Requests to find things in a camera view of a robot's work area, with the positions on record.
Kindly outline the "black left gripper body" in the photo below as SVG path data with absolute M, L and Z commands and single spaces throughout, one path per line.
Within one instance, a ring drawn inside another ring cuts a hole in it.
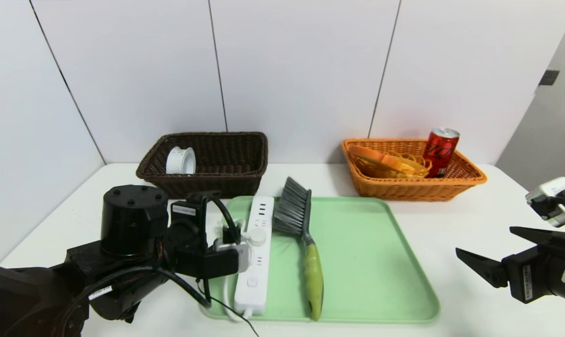
M 191 253 L 206 252 L 206 202 L 180 200 L 170 205 L 168 247 Z

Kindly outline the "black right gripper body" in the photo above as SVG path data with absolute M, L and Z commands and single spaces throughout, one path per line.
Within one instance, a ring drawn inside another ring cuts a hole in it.
M 565 300 L 565 245 L 535 244 L 501 262 L 507 270 L 511 295 L 516 300 L 525 304 L 543 296 Z

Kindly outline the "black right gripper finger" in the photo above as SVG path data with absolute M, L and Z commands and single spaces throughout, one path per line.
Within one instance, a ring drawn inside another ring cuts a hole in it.
M 526 239 L 537 245 L 554 244 L 565 245 L 565 232 L 556 232 L 551 230 L 543 230 L 528 227 L 510 227 L 509 231 L 522 239 Z
M 480 256 L 473 252 L 455 248 L 456 257 L 471 270 L 482 277 L 494 288 L 508 286 L 509 278 L 507 270 L 501 262 Z

